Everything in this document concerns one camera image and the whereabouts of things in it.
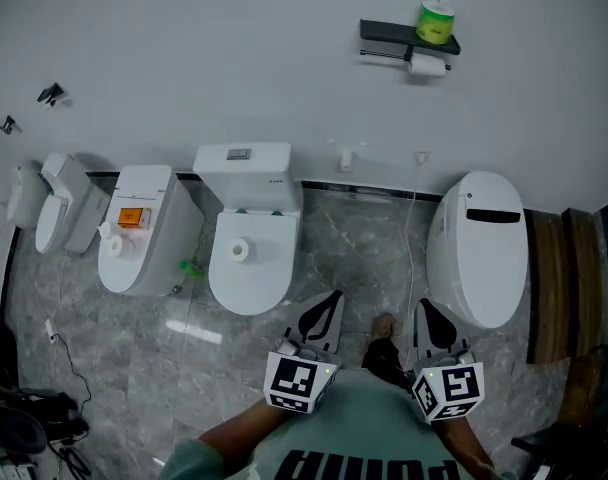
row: wall hook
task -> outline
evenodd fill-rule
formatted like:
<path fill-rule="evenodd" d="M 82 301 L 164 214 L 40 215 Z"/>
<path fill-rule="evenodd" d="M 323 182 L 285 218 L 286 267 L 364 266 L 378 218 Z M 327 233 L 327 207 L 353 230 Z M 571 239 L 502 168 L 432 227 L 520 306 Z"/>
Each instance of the wall hook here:
<path fill-rule="evenodd" d="M 58 98 L 64 95 L 64 89 L 55 83 L 44 89 L 37 98 L 38 103 L 44 102 L 45 108 L 54 107 Z"/>
<path fill-rule="evenodd" d="M 2 126 L 0 126 L 0 130 L 2 130 L 6 135 L 10 135 L 13 131 L 13 125 L 15 124 L 15 119 L 11 116 L 6 116 L 6 121 Z"/>

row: toilet paper roll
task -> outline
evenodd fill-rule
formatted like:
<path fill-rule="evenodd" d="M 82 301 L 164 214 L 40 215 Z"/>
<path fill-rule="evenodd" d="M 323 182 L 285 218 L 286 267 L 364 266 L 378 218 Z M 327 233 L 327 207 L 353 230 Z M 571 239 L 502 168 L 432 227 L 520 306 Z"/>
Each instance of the toilet paper roll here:
<path fill-rule="evenodd" d="M 106 240 L 108 255 L 112 258 L 124 258 L 133 250 L 133 242 L 120 235 L 114 235 Z"/>
<path fill-rule="evenodd" d="M 408 72 L 411 75 L 444 76 L 446 74 L 446 63 L 442 59 L 431 55 L 414 53 L 408 64 Z"/>
<path fill-rule="evenodd" d="M 117 224 L 115 224 L 114 222 L 108 222 L 108 221 L 104 221 L 102 222 L 102 224 L 100 224 L 97 227 L 97 230 L 100 233 L 100 238 L 110 238 L 113 235 L 117 235 L 119 232 L 119 228 L 117 227 Z"/>
<path fill-rule="evenodd" d="M 242 263 L 248 258 L 249 245 L 243 238 L 234 238 L 228 244 L 228 257 L 231 261 Z"/>

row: toilet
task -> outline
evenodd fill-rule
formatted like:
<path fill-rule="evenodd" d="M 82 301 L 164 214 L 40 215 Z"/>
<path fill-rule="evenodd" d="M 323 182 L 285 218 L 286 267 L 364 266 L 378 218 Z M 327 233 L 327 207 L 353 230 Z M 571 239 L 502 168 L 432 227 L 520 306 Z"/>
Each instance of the toilet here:
<path fill-rule="evenodd" d="M 193 170 L 224 205 L 209 266 L 215 298 L 240 315 L 281 302 L 291 284 L 303 193 L 281 143 L 202 146 Z"/>
<path fill-rule="evenodd" d="M 472 172 L 440 202 L 426 248 L 435 300 L 481 328 L 504 325 L 524 290 L 528 242 L 524 209 L 511 183 Z"/>
<path fill-rule="evenodd" d="M 9 172 L 11 197 L 6 220 L 20 229 L 35 229 L 48 195 L 46 183 L 30 165 L 18 165 Z"/>
<path fill-rule="evenodd" d="M 109 195 L 93 185 L 84 167 L 75 158 L 51 153 L 42 176 L 53 189 L 42 205 L 35 231 L 35 247 L 46 254 L 64 247 L 85 252 L 97 232 Z"/>
<path fill-rule="evenodd" d="M 133 209 L 147 216 L 120 224 L 120 216 Z M 203 224 L 204 215 L 170 166 L 124 167 L 100 226 L 102 284 L 124 295 L 176 291 L 186 277 L 180 263 L 193 259 Z"/>

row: gray marble floor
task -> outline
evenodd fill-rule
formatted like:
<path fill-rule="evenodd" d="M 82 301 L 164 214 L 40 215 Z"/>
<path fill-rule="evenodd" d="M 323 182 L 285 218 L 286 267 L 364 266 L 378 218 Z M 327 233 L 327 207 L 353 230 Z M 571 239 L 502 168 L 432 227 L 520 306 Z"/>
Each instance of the gray marble floor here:
<path fill-rule="evenodd" d="M 110 191 L 115 182 L 98 184 Z M 186 184 L 206 216 L 197 262 L 207 268 L 221 205 L 201 183 Z M 83 255 L 43 256 L 35 250 L 34 234 L 24 232 L 6 307 L 21 383 L 50 385 L 80 401 L 86 397 L 63 348 L 55 354 L 48 342 L 44 321 L 51 318 L 93 395 L 84 410 L 91 433 L 79 447 L 108 479 L 155 478 L 159 466 L 153 457 L 166 460 L 178 439 L 196 437 L 261 398 L 267 352 L 293 303 L 323 290 L 345 293 L 338 352 L 345 367 L 359 366 L 373 317 L 391 312 L 400 322 L 395 339 L 406 358 L 410 265 L 402 234 L 409 204 L 376 194 L 305 190 L 291 288 L 280 306 L 256 317 L 224 310 L 206 280 L 187 281 L 177 296 L 109 293 L 97 274 L 97 240 Z M 418 201 L 410 219 L 412 308 L 428 295 L 424 253 L 435 208 Z M 566 362 L 525 364 L 528 320 L 527 287 L 512 320 L 478 333 L 473 342 L 484 361 L 487 394 L 470 421 L 499 471 L 523 470 L 527 457 L 510 439 L 555 420 L 568 368 Z M 195 337 L 197 328 L 221 334 L 222 342 Z"/>

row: leg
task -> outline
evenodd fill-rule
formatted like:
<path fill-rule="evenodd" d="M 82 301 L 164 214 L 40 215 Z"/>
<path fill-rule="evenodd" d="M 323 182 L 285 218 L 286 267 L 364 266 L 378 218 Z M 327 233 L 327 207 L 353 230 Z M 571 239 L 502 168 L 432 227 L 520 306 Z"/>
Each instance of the leg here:
<path fill-rule="evenodd" d="M 400 364 L 399 350 L 391 341 L 395 324 L 395 317 L 390 313 L 378 316 L 373 320 L 371 342 L 364 354 L 362 368 L 368 369 L 385 382 L 409 391 L 409 380 Z"/>

